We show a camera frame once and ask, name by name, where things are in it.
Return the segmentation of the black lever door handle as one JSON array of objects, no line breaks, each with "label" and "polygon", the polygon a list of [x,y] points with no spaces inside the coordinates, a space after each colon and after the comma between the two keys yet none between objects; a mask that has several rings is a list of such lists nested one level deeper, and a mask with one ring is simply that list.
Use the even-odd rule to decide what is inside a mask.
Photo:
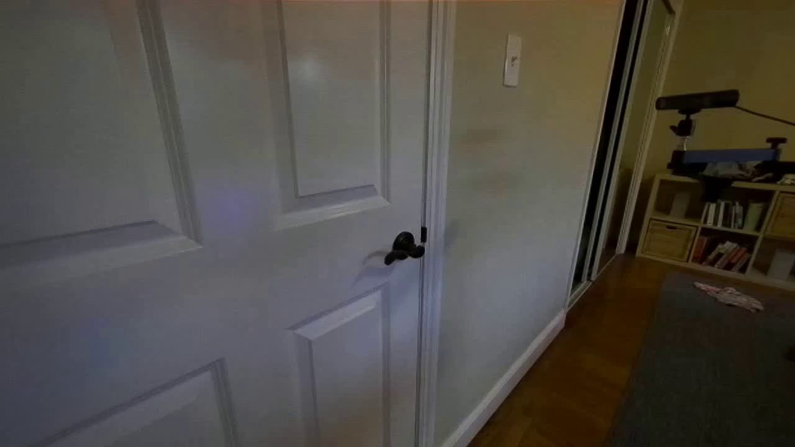
[{"label": "black lever door handle", "polygon": [[393,265],[398,260],[423,259],[423,257],[424,257],[424,245],[418,244],[410,231],[402,231],[394,236],[393,248],[384,253],[384,264]]}]

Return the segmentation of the white baseboard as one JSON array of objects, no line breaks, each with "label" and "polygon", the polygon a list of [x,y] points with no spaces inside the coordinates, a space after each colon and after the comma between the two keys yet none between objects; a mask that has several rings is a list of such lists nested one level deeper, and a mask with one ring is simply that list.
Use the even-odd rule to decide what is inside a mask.
[{"label": "white baseboard", "polygon": [[528,347],[506,367],[506,372],[486,391],[486,394],[474,406],[474,409],[438,445],[438,447],[468,447],[499,406],[512,394],[521,377],[536,366],[547,347],[564,330],[567,313],[560,310],[541,334],[528,344]]}]

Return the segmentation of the white cube bookshelf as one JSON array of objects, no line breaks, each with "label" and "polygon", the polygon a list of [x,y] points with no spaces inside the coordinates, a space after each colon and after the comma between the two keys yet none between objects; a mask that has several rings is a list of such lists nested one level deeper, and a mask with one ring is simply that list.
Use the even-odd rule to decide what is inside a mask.
[{"label": "white cube bookshelf", "polygon": [[[715,229],[701,222],[707,202],[762,202],[766,213],[757,231]],[[692,229],[686,260],[665,260],[640,253],[640,240],[651,222],[670,222]],[[742,279],[761,285],[795,288],[795,190],[783,185],[732,181],[715,198],[702,181],[658,175],[651,186],[638,257],[702,273]]]}]

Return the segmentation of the white panelled door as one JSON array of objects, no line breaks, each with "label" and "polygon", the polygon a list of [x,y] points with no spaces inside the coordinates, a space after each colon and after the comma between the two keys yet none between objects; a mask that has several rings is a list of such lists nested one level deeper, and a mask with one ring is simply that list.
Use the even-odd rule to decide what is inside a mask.
[{"label": "white panelled door", "polygon": [[414,447],[429,0],[0,0],[0,447]]}]

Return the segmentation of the row of books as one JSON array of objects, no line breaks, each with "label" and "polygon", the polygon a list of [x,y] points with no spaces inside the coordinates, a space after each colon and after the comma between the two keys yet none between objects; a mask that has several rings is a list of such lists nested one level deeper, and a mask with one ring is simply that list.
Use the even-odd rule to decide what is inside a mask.
[{"label": "row of books", "polygon": [[762,202],[707,202],[701,222],[715,229],[757,231],[766,213]]}]

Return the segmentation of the white light switch plate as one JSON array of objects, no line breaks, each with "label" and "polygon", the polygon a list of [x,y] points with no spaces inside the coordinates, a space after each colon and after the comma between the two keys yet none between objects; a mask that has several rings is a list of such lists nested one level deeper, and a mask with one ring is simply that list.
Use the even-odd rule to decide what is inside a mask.
[{"label": "white light switch plate", "polygon": [[516,87],[519,85],[519,70],[521,70],[521,37],[519,34],[506,34],[502,85],[505,87]]}]

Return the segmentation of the grey carpet rug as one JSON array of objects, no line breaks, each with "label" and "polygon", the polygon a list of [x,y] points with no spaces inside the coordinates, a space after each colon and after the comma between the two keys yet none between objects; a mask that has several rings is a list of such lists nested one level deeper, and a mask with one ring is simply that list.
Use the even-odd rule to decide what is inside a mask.
[{"label": "grey carpet rug", "polygon": [[609,447],[795,447],[795,299],[731,308],[689,273],[661,283]]}]

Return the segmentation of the white cloth on rug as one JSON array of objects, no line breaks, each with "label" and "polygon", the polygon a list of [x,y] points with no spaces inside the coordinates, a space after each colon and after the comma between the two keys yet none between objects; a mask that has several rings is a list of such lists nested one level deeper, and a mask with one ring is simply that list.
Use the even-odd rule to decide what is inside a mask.
[{"label": "white cloth on rug", "polygon": [[766,310],[766,305],[757,299],[753,299],[753,296],[748,296],[748,294],[742,294],[737,288],[710,285],[710,283],[701,283],[701,280],[695,280],[692,285],[701,294],[715,299],[719,303],[726,303],[726,305],[732,305],[732,308],[741,308],[741,310],[748,310],[748,313],[762,313]]}]

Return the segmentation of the sliding closet door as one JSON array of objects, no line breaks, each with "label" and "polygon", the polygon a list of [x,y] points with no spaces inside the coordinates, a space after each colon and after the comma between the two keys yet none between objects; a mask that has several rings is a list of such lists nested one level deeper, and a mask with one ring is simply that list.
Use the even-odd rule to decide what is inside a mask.
[{"label": "sliding closet door", "polygon": [[655,62],[669,44],[676,3],[679,0],[624,0],[572,294],[582,294],[617,257],[609,238],[614,229],[620,229],[624,219],[624,203],[619,202],[624,191],[619,181],[624,127],[637,100],[638,79],[655,82],[658,77]]}]

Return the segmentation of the wicker storage basket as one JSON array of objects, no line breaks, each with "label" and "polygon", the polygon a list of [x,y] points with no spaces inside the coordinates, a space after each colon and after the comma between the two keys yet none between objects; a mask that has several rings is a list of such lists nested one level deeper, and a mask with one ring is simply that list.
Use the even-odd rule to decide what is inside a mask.
[{"label": "wicker storage basket", "polygon": [[692,244],[692,229],[670,222],[651,222],[646,227],[640,253],[665,260],[686,260]]}]

